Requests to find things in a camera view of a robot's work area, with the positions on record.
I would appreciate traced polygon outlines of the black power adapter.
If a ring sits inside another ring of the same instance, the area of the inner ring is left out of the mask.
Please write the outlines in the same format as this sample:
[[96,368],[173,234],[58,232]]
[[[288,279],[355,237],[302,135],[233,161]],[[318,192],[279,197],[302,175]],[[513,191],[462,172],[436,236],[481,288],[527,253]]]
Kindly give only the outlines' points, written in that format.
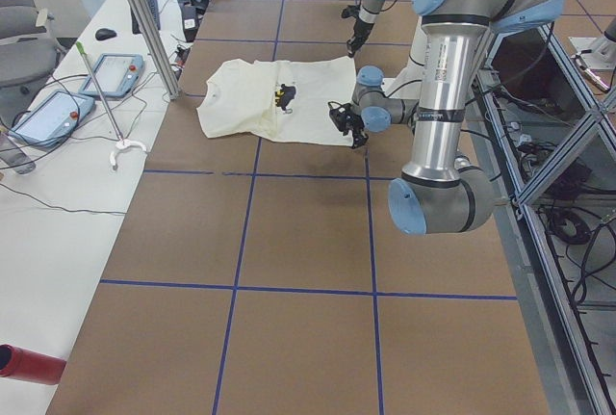
[[199,20],[196,8],[192,5],[184,4],[181,6],[180,11],[185,41],[194,42],[199,27]]

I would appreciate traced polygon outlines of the black computer mouse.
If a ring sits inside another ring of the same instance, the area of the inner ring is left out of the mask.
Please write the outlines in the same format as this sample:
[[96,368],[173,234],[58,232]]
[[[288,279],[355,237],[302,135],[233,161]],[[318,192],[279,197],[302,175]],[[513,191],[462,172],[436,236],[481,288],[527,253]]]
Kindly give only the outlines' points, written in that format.
[[98,41],[113,39],[116,36],[117,36],[116,31],[109,29],[109,28],[100,28],[94,34],[95,39]]

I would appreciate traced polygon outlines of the cream long-sleeve cat shirt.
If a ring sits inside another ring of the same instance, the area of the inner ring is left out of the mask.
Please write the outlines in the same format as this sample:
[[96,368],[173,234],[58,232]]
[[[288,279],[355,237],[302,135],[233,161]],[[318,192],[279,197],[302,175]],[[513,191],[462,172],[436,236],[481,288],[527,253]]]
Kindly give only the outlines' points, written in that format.
[[349,101],[355,76],[347,56],[312,63],[226,61],[207,80],[198,119],[210,139],[251,133],[279,143],[350,146],[352,137],[330,119],[328,103]]

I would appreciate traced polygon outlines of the red cylinder bottle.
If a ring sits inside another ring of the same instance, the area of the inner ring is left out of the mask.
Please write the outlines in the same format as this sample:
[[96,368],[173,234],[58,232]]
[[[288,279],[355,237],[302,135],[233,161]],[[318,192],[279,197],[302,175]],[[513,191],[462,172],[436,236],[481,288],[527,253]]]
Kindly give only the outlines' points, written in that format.
[[66,361],[32,350],[1,346],[1,377],[56,385],[60,382]]

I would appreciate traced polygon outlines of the aluminium frame post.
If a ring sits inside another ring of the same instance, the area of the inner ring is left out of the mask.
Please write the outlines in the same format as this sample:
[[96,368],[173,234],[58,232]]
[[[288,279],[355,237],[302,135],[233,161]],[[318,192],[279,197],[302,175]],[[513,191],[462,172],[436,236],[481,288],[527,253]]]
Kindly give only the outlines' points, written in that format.
[[146,0],[127,0],[127,2],[140,26],[141,35],[145,40],[157,72],[163,81],[167,95],[170,100],[175,100],[180,95],[180,88]]

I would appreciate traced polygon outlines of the black keyboard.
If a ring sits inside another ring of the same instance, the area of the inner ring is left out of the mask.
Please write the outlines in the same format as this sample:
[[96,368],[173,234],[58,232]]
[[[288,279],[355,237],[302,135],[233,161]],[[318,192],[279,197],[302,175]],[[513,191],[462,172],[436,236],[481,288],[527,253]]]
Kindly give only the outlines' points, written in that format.
[[[145,0],[147,8],[154,19],[155,26],[158,30],[161,30],[161,21],[159,15],[158,0]],[[141,27],[136,19],[134,12],[131,12],[131,31],[133,35],[141,33]]]

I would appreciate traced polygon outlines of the teach pendant tablet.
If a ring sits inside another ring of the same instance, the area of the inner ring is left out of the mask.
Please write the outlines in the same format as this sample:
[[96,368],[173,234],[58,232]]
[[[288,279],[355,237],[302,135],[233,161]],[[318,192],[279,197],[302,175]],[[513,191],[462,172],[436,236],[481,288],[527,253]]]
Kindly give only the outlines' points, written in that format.
[[144,68],[139,54],[101,54],[95,62],[88,58],[104,96],[109,99],[124,97],[137,83]]
[[9,130],[9,136],[36,148],[50,148],[68,139],[94,107],[94,99],[55,90]]

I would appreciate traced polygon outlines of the aluminium frame side rack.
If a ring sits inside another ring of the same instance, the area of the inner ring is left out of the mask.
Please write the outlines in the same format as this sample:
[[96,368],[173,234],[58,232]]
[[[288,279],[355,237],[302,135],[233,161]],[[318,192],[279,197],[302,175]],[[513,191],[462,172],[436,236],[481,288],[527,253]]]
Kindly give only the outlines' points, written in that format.
[[615,410],[615,98],[550,26],[494,37],[473,109],[495,140],[498,214],[549,407]]

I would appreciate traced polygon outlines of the grey office chair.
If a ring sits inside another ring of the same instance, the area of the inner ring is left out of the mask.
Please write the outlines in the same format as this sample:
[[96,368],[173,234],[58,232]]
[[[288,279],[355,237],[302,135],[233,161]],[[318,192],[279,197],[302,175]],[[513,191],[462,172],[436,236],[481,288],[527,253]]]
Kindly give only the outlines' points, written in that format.
[[1,0],[1,121],[26,111],[65,49],[51,34],[53,16],[34,0]]

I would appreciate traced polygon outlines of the near teach pendant tablet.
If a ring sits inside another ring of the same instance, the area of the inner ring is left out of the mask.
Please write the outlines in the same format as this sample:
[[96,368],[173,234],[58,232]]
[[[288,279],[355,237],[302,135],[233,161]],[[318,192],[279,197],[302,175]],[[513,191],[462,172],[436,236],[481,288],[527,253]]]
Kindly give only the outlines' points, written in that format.
[[50,148],[68,139],[94,107],[94,99],[55,90],[9,130],[9,136],[36,148]]

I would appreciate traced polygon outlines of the far teach pendant tablet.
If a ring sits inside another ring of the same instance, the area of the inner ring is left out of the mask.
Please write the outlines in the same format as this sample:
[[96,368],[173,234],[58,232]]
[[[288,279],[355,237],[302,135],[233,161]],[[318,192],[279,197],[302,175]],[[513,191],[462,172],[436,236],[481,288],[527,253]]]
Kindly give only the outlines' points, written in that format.
[[95,62],[88,58],[104,96],[109,99],[124,97],[137,83],[144,68],[139,54],[101,54]]

